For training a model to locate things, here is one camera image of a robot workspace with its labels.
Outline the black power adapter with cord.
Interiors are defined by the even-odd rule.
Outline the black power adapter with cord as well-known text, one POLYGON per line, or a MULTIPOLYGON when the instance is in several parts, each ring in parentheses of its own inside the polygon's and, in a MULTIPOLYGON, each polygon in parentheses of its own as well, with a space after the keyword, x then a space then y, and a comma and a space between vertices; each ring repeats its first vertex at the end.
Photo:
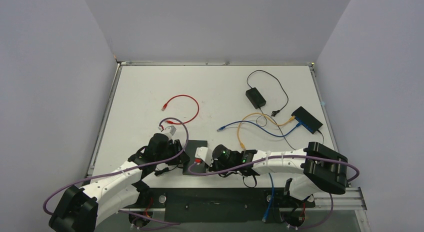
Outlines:
MULTIPOLYGON (((284 133, 281 129, 281 127, 291 123, 292 121, 295 120, 295 118, 293 116, 290 115, 290 118, 284 122, 284 123, 277 123, 274 119, 274 117, 276 115, 278 115, 278 113, 280 113, 282 110, 284 110, 287 105, 289 104, 290 101, 290 97, 287 94, 286 90, 284 89, 282 83, 280 82, 280 80, 274 76, 273 74, 265 71, 265 70, 255 70, 253 72, 251 72, 247 78, 246 78, 246 84, 249 86, 249 89, 245 92, 246 97, 249 99, 249 101, 251 102, 251 104, 253 105, 253 107, 256 110, 259 110, 259 112, 255 112, 255 113, 251 113, 246 115, 242 120, 245 121, 247 118, 253 116, 253 115, 258 115, 259 118, 263 117, 265 123, 263 125, 260 125, 258 122, 255 122, 256 126, 263 128, 265 127, 268 122, 271 122, 272 124, 274 124, 275 126, 277 126, 278 130, 280 131, 281 135, 276 135, 273 133, 268 133, 269 135, 276 137, 276 138, 283 138, 284 140, 287 140, 287 136, 293 132, 295 129, 294 128, 298 128, 299 126, 301 126, 301 124, 297 121, 297 124, 294 128, 292 128, 290 131, 288 131, 287 133, 284 133), (258 88, 256 87, 257 83, 255 82, 253 85, 251 85, 249 83, 250 81, 250 77, 254 76, 255 73, 265 73, 268 76, 272 77, 273 79, 276 80, 276 82, 278 83, 279 86, 279 90, 282 91, 282 93, 279 92, 279 90, 277 89, 276 86, 274 86, 274 84, 272 82, 270 82, 269 80, 263 79, 263 78, 259 78, 257 81, 261 83, 261 85, 259 86, 261 89, 265 89, 267 91, 267 96, 271 101, 272 105, 276 105, 278 106, 278 109, 273 110, 271 112, 271 114, 266 114, 263 112, 262 107, 264 107, 267 103, 266 99, 263 97, 263 95, 260 93, 260 91, 258 90, 258 88)), ((325 141, 325 137, 323 135, 323 133, 318 130, 315 133, 319 133, 322 137, 322 140, 325 141)))

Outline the black network switch small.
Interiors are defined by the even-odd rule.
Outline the black network switch small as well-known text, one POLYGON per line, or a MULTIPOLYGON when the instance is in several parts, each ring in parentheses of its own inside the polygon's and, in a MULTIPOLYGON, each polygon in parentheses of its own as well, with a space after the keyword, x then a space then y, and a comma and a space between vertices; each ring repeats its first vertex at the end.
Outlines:
POLYGON ((323 123, 309 113, 304 107, 300 106, 291 114, 303 127, 305 127, 311 134, 317 132, 323 123))

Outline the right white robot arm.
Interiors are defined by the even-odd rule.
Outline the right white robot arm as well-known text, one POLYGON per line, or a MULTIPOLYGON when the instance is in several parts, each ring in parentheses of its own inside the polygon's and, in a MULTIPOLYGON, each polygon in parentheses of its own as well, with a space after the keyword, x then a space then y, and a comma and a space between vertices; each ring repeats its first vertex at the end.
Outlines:
POLYGON ((217 174, 236 172, 244 177, 290 174, 292 177, 287 179, 282 191, 282 199, 289 206, 318 192, 343 195, 348 184, 348 159, 319 142, 309 142, 305 148, 290 151, 243 152, 220 144, 213 150, 198 148, 195 158, 217 174))

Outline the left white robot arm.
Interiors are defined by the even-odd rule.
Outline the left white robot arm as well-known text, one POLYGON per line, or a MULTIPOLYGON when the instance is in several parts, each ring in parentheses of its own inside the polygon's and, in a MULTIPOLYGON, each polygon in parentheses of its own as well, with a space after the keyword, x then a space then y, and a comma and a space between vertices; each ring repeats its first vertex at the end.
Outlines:
POLYGON ((158 164, 178 165, 185 147, 171 135, 156 133, 148 145, 131 155, 116 170, 89 178, 89 184, 62 188, 48 225, 56 232, 93 232, 106 218, 129 206, 143 207, 149 193, 142 180, 158 164))

